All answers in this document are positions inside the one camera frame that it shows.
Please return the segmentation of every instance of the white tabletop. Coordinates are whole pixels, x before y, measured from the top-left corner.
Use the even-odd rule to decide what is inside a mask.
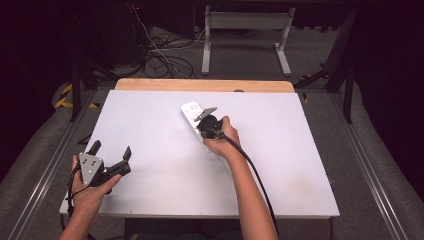
[[[132,150],[132,172],[104,198],[101,215],[238,217],[227,163],[204,150],[181,114],[190,101],[230,116],[277,218],[339,216],[297,94],[122,90],[109,93],[87,146],[101,141],[96,156],[106,167]]]

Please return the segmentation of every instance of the hand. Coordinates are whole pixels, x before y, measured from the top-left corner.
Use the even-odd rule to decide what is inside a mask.
[[[222,118],[221,131],[240,146],[238,131],[231,126],[230,118],[228,116]],[[213,153],[224,157],[227,160],[232,156],[240,154],[226,139],[204,139],[203,144],[205,144]]]
[[[73,156],[72,169],[77,165],[78,157]],[[121,179],[121,175],[116,175],[99,187],[89,187],[73,197],[74,215],[86,218],[89,220],[90,227],[97,221],[100,206],[103,202],[103,197],[112,189]],[[85,186],[81,181],[81,171],[75,174],[72,184],[72,194],[84,189]]]

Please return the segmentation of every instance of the gray carpet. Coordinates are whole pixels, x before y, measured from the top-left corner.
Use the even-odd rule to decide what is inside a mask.
[[[273,43],[278,42],[281,32],[259,31],[251,38],[230,32],[213,35],[210,74],[202,76],[202,43],[189,49],[164,51],[165,55],[179,56],[188,60],[198,78],[208,79],[257,79],[288,80],[296,83],[300,76],[320,70],[335,39],[337,31],[321,33],[319,30],[292,29],[286,45],[286,56],[292,70],[292,77],[284,77],[280,69]],[[308,119],[322,162],[329,177],[341,213],[334,219],[335,239],[392,239],[390,229],[379,209],[375,195],[358,164],[358,157],[340,117],[334,98],[343,96],[327,94],[320,90],[325,81],[317,81],[302,92],[306,92],[308,103],[299,99]],[[92,102],[104,103],[107,93],[113,89],[111,82],[101,82]],[[29,201],[37,183],[52,159],[58,169],[52,181],[41,196],[42,202],[36,206],[33,218],[24,225],[21,239],[57,239],[62,230],[58,209],[66,192],[71,156],[85,149],[77,142],[94,129],[101,109],[87,109],[80,119],[60,159],[52,159],[62,137],[69,129],[72,110],[59,108],[39,129],[27,144],[14,166],[0,185],[0,239],[7,239],[12,233]],[[372,127],[368,115],[362,107],[360,91],[355,88],[352,108],[353,128],[355,129],[371,165],[381,181],[392,203],[393,210],[403,226],[406,238],[424,239],[424,205],[385,149],[378,134]],[[330,239],[329,220],[279,220],[281,239]],[[97,239],[123,239],[124,219],[100,218],[91,233]]]

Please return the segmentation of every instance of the person's left hand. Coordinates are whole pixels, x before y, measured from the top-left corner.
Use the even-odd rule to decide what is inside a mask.
[[[77,165],[78,156],[73,156],[72,169]],[[112,189],[121,179],[121,175],[116,175],[99,187],[89,187],[73,197],[74,212],[73,215],[83,217],[89,220],[92,226],[98,218],[99,209],[103,202],[103,197]],[[81,181],[81,171],[76,172],[74,182],[72,184],[72,194],[84,189],[85,186]]]

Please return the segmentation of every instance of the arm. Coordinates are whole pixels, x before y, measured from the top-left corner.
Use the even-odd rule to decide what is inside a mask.
[[[223,118],[222,131],[240,145],[237,130],[231,126],[227,116]],[[224,157],[230,166],[237,194],[243,238],[246,240],[277,239],[271,214],[246,159],[225,139],[205,139],[204,144],[215,154]]]
[[[78,157],[74,156],[72,169],[75,168],[77,161]],[[120,179],[121,175],[116,175],[97,188],[90,187],[76,194],[73,198],[74,213],[60,239],[87,239],[90,228],[97,221],[103,197]],[[84,184],[81,182],[81,171],[78,171],[75,174],[72,184],[72,193],[74,194],[83,188]]]

